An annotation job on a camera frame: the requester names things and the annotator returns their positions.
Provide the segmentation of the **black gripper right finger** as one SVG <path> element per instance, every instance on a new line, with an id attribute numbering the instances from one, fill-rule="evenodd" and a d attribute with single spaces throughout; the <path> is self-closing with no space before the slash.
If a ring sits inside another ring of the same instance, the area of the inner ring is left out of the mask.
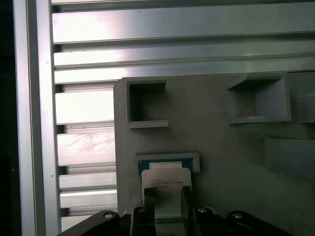
<path id="1" fill-rule="evenodd" d="M 221 217 L 208 206 L 198 206 L 190 187 L 181 190 L 181 216 L 188 236 L 288 236 L 279 229 L 244 211 Z"/>

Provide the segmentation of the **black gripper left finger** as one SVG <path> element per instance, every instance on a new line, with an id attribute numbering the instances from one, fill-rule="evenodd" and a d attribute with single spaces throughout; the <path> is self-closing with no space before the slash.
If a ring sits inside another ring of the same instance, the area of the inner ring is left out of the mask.
<path id="1" fill-rule="evenodd" d="M 155 188 L 144 190 L 143 204 L 132 213 L 119 216 L 110 210 L 100 211 L 60 233 L 61 236 L 155 236 Z"/>

